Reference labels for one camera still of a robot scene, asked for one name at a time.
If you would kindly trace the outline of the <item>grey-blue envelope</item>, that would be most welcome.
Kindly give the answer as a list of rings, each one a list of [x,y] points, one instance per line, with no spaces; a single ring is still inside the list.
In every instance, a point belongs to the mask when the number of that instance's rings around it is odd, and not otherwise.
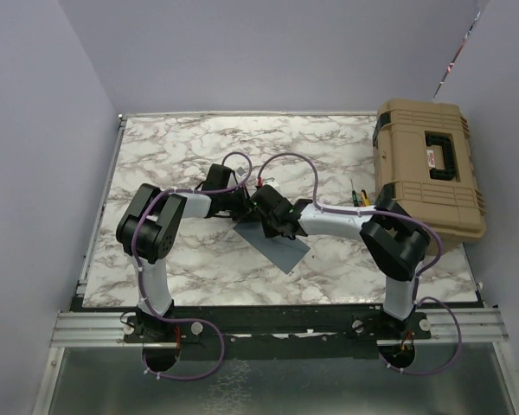
[[[234,230],[284,274],[289,274],[310,251],[300,239],[267,238],[260,222],[241,222]]]

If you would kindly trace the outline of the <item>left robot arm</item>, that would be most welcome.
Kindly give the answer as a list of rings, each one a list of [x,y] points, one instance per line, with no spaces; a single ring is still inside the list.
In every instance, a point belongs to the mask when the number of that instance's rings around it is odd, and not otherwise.
[[[133,258],[138,274],[139,312],[147,315],[144,331],[155,341],[173,333],[174,300],[167,283],[166,257],[181,221],[209,219],[227,213],[237,221],[251,211],[249,193],[239,184],[243,178],[229,167],[213,164],[205,181],[182,193],[165,193],[143,184],[125,210],[116,230],[116,240]]]

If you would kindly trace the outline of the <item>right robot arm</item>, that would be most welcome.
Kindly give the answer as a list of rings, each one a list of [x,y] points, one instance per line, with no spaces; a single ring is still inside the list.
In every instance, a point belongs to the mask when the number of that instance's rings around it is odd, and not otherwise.
[[[381,331],[399,338],[412,325],[416,272],[430,244],[429,234],[392,199],[372,207],[317,207],[313,201],[288,201],[264,185],[251,197],[267,238],[334,236],[361,241],[386,276]]]

